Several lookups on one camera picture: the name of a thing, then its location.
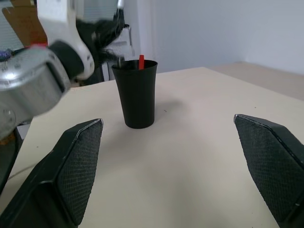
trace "table surface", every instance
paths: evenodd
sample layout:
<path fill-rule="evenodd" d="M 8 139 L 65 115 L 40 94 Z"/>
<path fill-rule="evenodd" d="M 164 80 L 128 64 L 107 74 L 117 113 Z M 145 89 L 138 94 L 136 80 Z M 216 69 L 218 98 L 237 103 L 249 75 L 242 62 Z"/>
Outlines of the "table surface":
<path fill-rule="evenodd" d="M 210 69 L 304 101 L 304 75 L 246 62 L 213 66 Z"/>
<path fill-rule="evenodd" d="M 103 118 L 96 179 L 81 228 L 278 228 L 233 123 L 247 114 L 304 142 L 304 102 L 196 68 L 157 75 L 153 126 L 125 126 L 114 81 L 70 91 L 34 119 L 1 198 L 4 209 L 68 128 Z"/>

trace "black plastic cup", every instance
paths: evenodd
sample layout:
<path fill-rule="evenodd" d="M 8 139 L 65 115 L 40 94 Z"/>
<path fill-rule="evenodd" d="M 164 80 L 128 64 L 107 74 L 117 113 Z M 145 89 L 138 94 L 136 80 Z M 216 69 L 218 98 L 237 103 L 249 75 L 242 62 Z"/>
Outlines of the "black plastic cup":
<path fill-rule="evenodd" d="M 154 123 L 157 65 L 145 60 L 144 69 L 139 70 L 139 61 L 131 60 L 112 66 L 128 127 L 143 129 Z"/>

